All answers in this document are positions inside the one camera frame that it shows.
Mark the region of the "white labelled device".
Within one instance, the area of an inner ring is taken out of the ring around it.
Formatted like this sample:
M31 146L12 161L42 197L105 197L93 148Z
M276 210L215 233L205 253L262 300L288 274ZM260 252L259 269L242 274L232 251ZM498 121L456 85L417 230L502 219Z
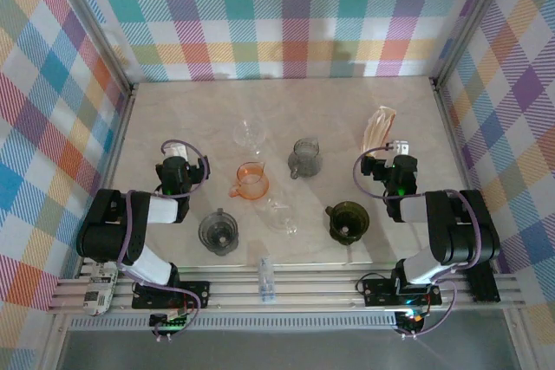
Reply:
M118 272L116 263L95 263L83 300L83 310L87 315L105 314L114 296Z

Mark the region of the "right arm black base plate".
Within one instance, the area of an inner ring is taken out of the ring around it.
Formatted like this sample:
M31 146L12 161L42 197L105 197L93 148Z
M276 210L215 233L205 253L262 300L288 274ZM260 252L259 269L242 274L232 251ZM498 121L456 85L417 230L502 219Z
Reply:
M401 284L382 276L364 276L356 284L366 307L423 307L440 306L441 291L436 285L417 285L401 288Z

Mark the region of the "grey glass pitcher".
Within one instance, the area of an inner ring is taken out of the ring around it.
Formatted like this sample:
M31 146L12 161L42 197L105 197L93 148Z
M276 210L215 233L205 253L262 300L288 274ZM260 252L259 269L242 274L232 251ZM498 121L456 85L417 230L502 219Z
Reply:
M316 137L302 138L293 146L288 157L291 179L311 178L322 168L323 160Z

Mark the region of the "orange glass pitcher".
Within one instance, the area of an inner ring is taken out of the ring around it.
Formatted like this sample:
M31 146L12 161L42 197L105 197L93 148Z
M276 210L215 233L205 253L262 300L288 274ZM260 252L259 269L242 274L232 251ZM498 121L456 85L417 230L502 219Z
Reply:
M262 198L270 187L264 169L264 162L246 162L241 165L236 172L235 183L229 191L229 196L251 201Z

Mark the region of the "small clear plastic bottle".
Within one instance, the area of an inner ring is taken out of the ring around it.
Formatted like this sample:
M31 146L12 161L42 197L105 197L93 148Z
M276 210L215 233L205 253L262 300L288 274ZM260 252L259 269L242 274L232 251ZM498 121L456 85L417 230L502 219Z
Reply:
M275 276L272 261L262 257L258 265L258 292L264 303L274 302L276 297Z

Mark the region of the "black ribbed block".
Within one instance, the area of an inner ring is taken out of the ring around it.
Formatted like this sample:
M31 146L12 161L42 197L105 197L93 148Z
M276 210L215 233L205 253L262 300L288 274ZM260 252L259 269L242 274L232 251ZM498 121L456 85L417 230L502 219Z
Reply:
M493 268L489 262L476 264L471 269L466 269L464 276L474 302L500 302Z

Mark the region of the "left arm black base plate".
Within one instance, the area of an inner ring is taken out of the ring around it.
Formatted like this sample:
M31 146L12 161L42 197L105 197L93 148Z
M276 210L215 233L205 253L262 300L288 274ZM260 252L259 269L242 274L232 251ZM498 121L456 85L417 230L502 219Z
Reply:
M208 281L179 282L177 287L194 293L200 300L200 307L207 307L210 296L210 283ZM175 290L156 289L134 283L132 291L132 309L191 309L198 307L198 303L191 295Z

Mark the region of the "aluminium frame post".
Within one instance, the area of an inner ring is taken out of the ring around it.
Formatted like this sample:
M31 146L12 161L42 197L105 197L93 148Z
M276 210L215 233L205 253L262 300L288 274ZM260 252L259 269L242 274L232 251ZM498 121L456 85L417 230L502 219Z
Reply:
M447 85L464 49L480 24L493 0L466 0L455 22L455 27L444 44L430 81L436 91Z
M133 83L127 78L119 60L111 48L110 43L101 28L94 12L87 0L69 0L75 14L79 18L83 28L90 35L93 44L98 48L100 56L104 59L108 70L114 77L118 87L126 95L133 93Z

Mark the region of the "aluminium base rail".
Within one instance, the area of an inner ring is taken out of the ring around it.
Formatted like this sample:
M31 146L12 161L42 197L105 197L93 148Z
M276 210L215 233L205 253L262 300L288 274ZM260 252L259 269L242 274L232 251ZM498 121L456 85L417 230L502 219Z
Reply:
M258 270L255 267L198 267L182 268L183 281L211 283L208 312L346 312L363 311L363 297L355 290L355 283L363 275L362 264L310 264L306 269L298 265L278 265L274 269L275 300L264 303L258 289ZM442 304L432 311L447 309L455 301L456 309L522 308L524 296L516 277L497 275L500 301L474 302L464 276L453 275L453 284L440 285Z

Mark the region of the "clear glass cup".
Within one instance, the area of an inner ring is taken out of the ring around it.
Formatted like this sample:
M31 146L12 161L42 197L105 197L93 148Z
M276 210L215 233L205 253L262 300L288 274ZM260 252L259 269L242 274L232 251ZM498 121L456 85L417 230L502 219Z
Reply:
M289 236L298 231L297 214L286 198L268 197L262 204L261 214L265 222L273 229Z

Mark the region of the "grey plastic dripper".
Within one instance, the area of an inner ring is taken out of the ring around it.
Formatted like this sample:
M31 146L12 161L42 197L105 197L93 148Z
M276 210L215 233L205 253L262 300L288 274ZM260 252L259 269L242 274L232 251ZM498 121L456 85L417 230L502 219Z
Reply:
M218 208L199 224L200 242L217 256L226 256L238 248L238 223L233 216Z

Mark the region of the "aluminium side rail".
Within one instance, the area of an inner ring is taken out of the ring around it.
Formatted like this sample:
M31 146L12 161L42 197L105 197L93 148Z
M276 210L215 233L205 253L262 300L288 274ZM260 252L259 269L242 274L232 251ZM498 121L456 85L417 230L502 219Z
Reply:
M127 133L129 121L131 119L131 115L134 109L134 103L135 103L138 87L139 87L138 83L132 84L130 87L130 92L127 93L125 100L123 102L121 117L115 129L114 138L108 154L108 162L105 165L105 169L101 176L101 182L99 184L99 188L110 188L111 185L113 184L115 171L121 156L121 149Z
M471 184L471 181L470 181L470 178L469 178L468 170L465 166L465 160L463 158L462 152L461 152L461 150L458 146L457 140L456 140L456 135L455 135L455 131L454 131L452 122L451 122L451 120L449 118L449 115L447 113L447 108L445 106L445 103L443 102L443 99L441 97L441 92L435 86L434 79L431 79L430 83L431 83L431 88L432 88L432 91L433 91L434 99L435 99L435 102L437 104L437 107L438 107L438 110L439 110L439 113L440 113L440 117L441 117L443 126L444 126L445 131L446 131L446 136L447 136L447 139L449 141L449 145L451 147L452 154L454 156L454 162L455 162L455 165L456 165L457 170L459 172L461 182L463 184L463 189L464 190L473 189L473 185Z

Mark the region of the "green plastic dripper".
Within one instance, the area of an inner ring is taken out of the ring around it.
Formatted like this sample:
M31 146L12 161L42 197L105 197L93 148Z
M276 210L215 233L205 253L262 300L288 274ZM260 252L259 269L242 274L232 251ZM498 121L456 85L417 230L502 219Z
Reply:
M359 241L369 227L369 214L353 201L343 201L327 206L324 212L330 218L329 234L341 245L349 246Z

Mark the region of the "clear glass server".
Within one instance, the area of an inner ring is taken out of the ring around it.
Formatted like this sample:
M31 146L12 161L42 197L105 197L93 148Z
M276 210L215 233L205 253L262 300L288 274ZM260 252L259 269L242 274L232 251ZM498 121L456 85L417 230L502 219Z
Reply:
M233 129L233 139L239 146L259 155L265 141L264 126L257 120L241 120Z

